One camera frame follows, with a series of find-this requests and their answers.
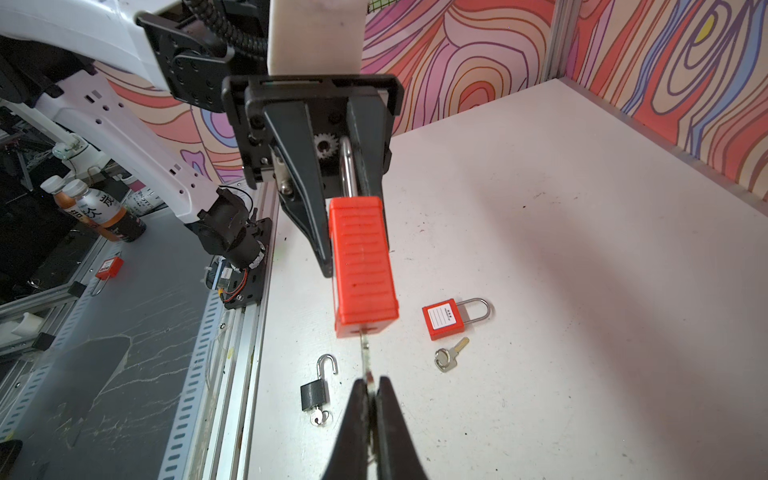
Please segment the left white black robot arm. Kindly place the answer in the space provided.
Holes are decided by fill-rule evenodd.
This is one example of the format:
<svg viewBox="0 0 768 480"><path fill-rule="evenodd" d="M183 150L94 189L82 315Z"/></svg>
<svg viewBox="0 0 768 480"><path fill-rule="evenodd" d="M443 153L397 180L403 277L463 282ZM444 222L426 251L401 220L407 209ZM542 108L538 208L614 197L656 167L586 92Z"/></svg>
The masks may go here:
<svg viewBox="0 0 768 480"><path fill-rule="evenodd" d="M5 1L1 97L102 150L158 193L211 254L256 259L245 204L172 154L96 64L226 115L246 181L277 180L281 205L333 273L326 203L354 162L380 196L404 89L362 73L364 1Z"/></svg>

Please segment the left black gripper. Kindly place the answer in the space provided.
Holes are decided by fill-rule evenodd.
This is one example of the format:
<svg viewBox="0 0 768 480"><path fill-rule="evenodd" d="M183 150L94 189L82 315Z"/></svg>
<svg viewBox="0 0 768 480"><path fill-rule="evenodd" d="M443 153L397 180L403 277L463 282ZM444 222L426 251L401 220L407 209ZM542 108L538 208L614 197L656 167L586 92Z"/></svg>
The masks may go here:
<svg viewBox="0 0 768 480"><path fill-rule="evenodd" d="M351 140L358 195L384 202L394 121L404 88L394 75L229 76L222 102L250 185L288 185L281 206L333 276L327 200L342 195L340 140Z"/></svg>

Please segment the silver key of padlock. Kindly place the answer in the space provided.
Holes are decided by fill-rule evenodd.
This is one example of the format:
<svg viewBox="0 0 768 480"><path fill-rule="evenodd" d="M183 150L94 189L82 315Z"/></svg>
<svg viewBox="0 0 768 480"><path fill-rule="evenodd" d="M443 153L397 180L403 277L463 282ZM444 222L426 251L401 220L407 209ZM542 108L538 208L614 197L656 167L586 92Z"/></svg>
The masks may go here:
<svg viewBox="0 0 768 480"><path fill-rule="evenodd" d="M370 344L368 335L366 332L359 334L360 349L361 349L361 362L362 362L362 377L366 385L368 395L375 393L375 378L371 368L371 356L370 356Z"/></svg>
<svg viewBox="0 0 768 480"><path fill-rule="evenodd" d="M446 373L458 365L457 358L461 351L469 344L470 339L463 337L451 348L439 348L434 354L434 364L443 373Z"/></svg>

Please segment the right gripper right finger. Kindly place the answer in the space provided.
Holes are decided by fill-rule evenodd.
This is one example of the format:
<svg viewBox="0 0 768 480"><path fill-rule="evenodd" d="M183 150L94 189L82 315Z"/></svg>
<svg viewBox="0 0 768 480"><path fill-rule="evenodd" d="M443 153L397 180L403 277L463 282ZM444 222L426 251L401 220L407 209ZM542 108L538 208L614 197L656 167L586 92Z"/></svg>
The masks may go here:
<svg viewBox="0 0 768 480"><path fill-rule="evenodd" d="M389 377L382 376L374 398L375 451L379 479L426 480L415 445Z"/></svg>

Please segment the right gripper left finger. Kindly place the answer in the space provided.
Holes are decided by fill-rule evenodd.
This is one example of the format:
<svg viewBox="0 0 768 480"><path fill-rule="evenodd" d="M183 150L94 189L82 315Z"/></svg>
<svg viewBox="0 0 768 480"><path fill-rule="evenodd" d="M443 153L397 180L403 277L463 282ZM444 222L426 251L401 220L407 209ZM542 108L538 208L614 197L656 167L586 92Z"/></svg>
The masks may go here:
<svg viewBox="0 0 768 480"><path fill-rule="evenodd" d="M367 478L372 413L367 383L357 379L352 385L323 480Z"/></svg>

